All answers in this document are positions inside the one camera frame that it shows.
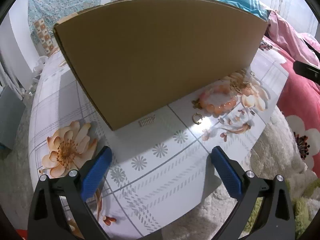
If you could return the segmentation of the white shaggy rug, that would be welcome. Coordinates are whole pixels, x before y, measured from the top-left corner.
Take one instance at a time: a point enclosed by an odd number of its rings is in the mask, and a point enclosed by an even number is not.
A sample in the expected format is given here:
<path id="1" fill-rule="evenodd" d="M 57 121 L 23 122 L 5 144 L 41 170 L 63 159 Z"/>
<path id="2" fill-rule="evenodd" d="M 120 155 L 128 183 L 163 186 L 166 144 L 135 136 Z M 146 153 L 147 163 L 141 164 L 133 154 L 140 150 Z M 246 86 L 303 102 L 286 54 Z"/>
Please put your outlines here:
<path id="1" fill-rule="evenodd" d="M 261 136 L 241 162 L 260 178 L 285 177 L 291 201 L 297 208 L 296 235 L 300 236 L 319 209 L 319 179 L 298 153 L 285 116 L 275 108 Z M 212 239 L 221 228 L 236 200 L 220 185 L 201 204 L 162 229 L 163 239 Z"/>

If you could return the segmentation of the teal floral hanging cloth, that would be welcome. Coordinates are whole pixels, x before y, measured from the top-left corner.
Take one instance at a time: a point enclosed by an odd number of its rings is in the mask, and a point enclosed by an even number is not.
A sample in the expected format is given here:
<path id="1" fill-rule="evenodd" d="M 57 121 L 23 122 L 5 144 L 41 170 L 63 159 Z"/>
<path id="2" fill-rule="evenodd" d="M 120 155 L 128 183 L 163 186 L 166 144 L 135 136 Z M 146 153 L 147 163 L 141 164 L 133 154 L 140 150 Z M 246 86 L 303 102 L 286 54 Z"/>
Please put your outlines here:
<path id="1" fill-rule="evenodd" d="M 48 33 L 53 36 L 53 26 L 61 18 L 101 4 L 101 0 L 28 0 L 28 25 L 30 38 L 40 56 L 45 55 L 34 23 L 44 20 Z"/>

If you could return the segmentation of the pink floral bed quilt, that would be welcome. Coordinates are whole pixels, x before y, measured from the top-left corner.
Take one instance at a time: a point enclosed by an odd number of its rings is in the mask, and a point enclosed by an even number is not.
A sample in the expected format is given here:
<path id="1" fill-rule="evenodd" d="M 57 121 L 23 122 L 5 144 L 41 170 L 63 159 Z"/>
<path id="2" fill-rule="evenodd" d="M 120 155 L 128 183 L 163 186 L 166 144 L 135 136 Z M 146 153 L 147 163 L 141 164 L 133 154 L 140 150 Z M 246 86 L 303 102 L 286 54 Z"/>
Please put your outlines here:
<path id="1" fill-rule="evenodd" d="M 263 41 L 272 47 L 264 52 L 289 74 L 278 108 L 294 133 L 302 161 L 319 176 L 319 85 L 295 73 L 294 59 L 285 50 L 266 36 Z"/>

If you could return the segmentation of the silver hair comb clip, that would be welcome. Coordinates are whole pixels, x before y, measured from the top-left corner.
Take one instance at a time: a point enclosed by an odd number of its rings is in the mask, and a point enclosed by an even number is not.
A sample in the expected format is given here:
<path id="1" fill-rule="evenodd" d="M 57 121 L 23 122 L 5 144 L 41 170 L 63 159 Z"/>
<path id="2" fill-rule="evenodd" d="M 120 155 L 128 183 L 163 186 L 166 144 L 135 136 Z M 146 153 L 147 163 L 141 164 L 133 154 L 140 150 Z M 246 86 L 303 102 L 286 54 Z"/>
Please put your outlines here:
<path id="1" fill-rule="evenodd" d="M 140 127 L 148 126 L 152 124 L 155 121 L 156 116 L 155 115 L 149 115 L 147 117 L 144 117 L 138 121 L 138 124 Z"/>

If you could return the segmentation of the brown cardboard box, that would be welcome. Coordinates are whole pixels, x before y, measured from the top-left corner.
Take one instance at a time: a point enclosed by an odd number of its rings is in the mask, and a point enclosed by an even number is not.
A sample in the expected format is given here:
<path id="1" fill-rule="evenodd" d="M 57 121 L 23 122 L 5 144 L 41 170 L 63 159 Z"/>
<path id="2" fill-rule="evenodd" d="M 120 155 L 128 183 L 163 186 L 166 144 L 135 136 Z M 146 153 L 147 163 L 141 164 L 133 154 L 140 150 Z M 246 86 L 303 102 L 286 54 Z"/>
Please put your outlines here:
<path id="1" fill-rule="evenodd" d="M 267 21 L 215 0 L 118 0 L 68 15 L 53 33 L 113 131 L 248 67 Z"/>

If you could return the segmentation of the floral plastic tablecloth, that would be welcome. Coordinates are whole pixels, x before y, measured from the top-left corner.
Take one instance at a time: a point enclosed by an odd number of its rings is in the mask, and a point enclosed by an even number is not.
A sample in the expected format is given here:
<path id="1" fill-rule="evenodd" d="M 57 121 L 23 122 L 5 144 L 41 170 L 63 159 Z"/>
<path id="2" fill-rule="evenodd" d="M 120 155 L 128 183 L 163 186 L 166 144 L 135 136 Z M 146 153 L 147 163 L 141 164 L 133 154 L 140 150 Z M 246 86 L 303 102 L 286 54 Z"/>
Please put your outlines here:
<path id="1" fill-rule="evenodd" d="M 148 126 L 140 127 L 137 120 L 111 131 L 63 55 L 55 53 L 44 64 L 31 110 L 32 184 L 36 185 L 42 158 L 49 152 L 47 138 L 73 121 L 89 122 L 89 137 L 113 153 L 103 179 L 101 215 L 116 221 L 104 226 L 106 233 L 112 239 L 138 239 L 165 227 L 219 186 L 217 173 L 207 161 L 212 148 L 218 145 L 240 162 L 268 123 L 288 72 L 263 50 L 257 51 L 250 69 L 268 94 L 264 111 L 237 102 L 231 112 L 215 118 L 193 107 L 200 95 L 197 90 L 149 114 L 156 118 Z"/>

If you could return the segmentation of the light pink blanket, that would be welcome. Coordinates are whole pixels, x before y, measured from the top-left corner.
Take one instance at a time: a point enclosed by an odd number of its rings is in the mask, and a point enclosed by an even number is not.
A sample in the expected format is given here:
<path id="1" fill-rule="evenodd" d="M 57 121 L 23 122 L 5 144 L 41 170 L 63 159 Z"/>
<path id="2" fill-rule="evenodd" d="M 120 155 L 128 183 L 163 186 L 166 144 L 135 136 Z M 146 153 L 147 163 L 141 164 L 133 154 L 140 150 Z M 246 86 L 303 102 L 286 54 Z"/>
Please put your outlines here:
<path id="1" fill-rule="evenodd" d="M 306 42 L 319 53 L 319 42 L 309 33 L 298 33 L 284 18 L 271 10 L 268 17 L 268 38 L 294 60 L 319 68 L 319 59 Z"/>

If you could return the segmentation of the teal patterned blanket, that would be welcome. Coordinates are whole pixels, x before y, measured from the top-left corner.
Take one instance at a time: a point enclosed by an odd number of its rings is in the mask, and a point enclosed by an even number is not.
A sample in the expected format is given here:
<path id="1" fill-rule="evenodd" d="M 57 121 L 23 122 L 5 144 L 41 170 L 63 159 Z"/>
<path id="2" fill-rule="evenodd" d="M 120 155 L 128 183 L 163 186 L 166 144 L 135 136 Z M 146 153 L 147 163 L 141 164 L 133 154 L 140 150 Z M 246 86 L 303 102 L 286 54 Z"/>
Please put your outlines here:
<path id="1" fill-rule="evenodd" d="M 237 7 L 243 11 L 249 12 L 265 21 L 271 12 L 271 8 L 260 2 L 259 0 L 215 0 Z"/>

